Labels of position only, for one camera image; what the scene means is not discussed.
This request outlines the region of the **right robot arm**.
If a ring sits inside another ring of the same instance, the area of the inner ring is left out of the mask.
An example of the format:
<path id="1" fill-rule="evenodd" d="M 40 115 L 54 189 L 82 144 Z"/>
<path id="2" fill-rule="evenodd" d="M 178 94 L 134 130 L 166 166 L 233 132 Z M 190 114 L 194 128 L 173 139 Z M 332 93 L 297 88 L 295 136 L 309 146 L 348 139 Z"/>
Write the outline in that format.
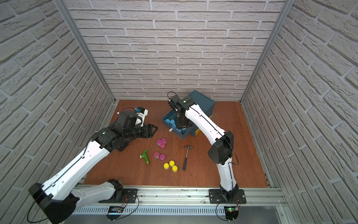
<path id="1" fill-rule="evenodd" d="M 227 202 L 232 201 L 239 188 L 232 168 L 235 153 L 233 133 L 216 125 L 191 97 L 181 99 L 174 95 L 169 98 L 168 104 L 177 115 L 174 121 L 178 129 L 195 125 L 207 137 L 211 144 L 208 155 L 217 165 L 222 197 Z"/>

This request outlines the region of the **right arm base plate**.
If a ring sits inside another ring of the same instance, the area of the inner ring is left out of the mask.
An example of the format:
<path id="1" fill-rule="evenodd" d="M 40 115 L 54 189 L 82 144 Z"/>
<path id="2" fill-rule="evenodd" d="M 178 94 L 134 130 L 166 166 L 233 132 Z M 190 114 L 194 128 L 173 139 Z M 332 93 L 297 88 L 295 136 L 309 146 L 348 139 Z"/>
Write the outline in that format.
<path id="1" fill-rule="evenodd" d="M 246 204 L 246 196 L 243 189 L 238 189 L 236 195 L 234 196 L 233 200 L 228 202 L 226 201 L 220 189 L 209 189 L 208 196 L 210 200 L 210 204 L 218 204 L 218 203 L 228 203 L 228 204 Z"/>

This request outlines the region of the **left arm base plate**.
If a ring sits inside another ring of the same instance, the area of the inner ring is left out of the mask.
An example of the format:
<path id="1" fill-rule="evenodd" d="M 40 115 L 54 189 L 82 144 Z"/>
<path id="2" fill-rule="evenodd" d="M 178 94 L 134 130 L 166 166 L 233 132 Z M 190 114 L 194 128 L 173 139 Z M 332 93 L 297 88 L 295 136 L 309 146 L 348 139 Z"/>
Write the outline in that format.
<path id="1" fill-rule="evenodd" d="M 99 203 L 135 203 L 137 192 L 138 189 L 118 189 L 110 199 L 101 200 Z"/>

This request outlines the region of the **teal top drawer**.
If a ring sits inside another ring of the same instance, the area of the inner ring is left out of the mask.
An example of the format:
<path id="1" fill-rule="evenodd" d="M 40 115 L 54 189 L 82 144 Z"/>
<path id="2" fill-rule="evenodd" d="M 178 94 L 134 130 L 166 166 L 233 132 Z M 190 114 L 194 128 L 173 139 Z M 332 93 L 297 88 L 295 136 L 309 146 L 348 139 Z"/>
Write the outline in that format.
<path id="1" fill-rule="evenodd" d="M 162 117 L 161 120 L 168 129 L 171 129 L 172 132 L 178 135 L 181 139 L 185 139 L 189 135 L 195 137 L 200 133 L 200 129 L 195 125 L 189 128 L 178 129 L 174 121 L 176 117 L 177 115 L 174 112 L 170 111 L 168 114 Z"/>

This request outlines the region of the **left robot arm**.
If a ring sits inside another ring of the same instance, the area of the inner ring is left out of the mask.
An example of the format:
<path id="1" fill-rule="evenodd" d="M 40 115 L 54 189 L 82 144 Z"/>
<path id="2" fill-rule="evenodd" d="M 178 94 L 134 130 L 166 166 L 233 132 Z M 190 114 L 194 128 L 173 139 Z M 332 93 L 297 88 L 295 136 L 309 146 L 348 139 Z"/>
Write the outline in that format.
<path id="1" fill-rule="evenodd" d="M 152 138 L 157 131 L 145 124 L 148 111 L 138 107 L 118 113 L 117 120 L 92 135 L 82 152 L 44 183 L 35 183 L 29 193 L 52 224 L 59 224 L 84 206 L 95 202 L 127 202 L 120 181 L 110 179 L 86 189 L 74 187 L 98 162 L 111 152 L 122 152 L 137 138 Z"/>

